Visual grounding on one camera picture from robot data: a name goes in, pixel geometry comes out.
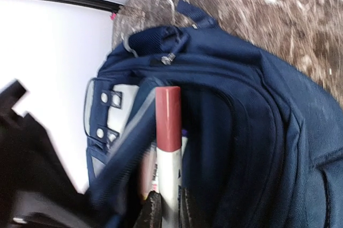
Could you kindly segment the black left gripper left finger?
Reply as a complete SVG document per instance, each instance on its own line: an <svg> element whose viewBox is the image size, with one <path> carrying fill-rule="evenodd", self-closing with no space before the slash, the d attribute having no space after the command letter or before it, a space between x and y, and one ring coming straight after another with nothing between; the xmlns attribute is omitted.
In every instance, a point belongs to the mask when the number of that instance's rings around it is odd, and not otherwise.
<svg viewBox="0 0 343 228"><path fill-rule="evenodd" d="M162 206L161 195L150 191L134 224L134 228L161 228Z"/></svg>

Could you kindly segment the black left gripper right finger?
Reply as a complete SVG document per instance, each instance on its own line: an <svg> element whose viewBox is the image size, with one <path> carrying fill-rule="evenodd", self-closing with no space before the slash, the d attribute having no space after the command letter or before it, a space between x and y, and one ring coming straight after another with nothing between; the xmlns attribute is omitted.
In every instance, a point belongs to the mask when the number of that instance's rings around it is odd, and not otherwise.
<svg viewBox="0 0 343 228"><path fill-rule="evenodd" d="M184 228L204 227L202 213L186 188L181 190L181 225Z"/></svg>

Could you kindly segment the purple tip white marker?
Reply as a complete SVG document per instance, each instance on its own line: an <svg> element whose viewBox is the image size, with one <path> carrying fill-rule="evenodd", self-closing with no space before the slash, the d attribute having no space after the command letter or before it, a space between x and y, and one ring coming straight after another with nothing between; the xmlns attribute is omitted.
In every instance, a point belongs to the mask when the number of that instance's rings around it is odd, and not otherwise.
<svg viewBox="0 0 343 228"><path fill-rule="evenodd" d="M182 129L182 152L185 151L187 142L188 142L188 131Z"/></svg>

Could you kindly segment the red cap marker pen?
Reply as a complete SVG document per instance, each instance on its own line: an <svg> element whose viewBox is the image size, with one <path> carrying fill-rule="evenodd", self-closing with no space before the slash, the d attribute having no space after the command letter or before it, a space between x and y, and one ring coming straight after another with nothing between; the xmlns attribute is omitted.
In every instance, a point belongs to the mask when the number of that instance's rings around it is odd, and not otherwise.
<svg viewBox="0 0 343 228"><path fill-rule="evenodd" d="M158 87L155 98L159 193L162 227L181 227L182 128L181 90Z"/></svg>

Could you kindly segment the navy blue student backpack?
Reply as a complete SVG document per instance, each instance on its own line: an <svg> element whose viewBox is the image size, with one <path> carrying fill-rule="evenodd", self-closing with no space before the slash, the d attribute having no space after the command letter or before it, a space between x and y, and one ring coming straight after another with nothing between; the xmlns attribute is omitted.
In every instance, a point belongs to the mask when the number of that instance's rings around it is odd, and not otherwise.
<svg viewBox="0 0 343 228"><path fill-rule="evenodd" d="M179 1L191 27L134 33L86 91L87 194L101 227L132 227L158 86L181 89L182 185L209 227L342 227L342 110L304 74Z"/></svg>

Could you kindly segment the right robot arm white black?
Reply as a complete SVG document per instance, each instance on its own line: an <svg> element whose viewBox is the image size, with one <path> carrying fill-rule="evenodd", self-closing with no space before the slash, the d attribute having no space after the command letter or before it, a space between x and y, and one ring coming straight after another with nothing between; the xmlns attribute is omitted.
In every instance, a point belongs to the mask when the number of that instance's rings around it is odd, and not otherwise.
<svg viewBox="0 0 343 228"><path fill-rule="evenodd" d="M13 110L25 93L18 80L1 91L1 227L99 227L45 128Z"/></svg>

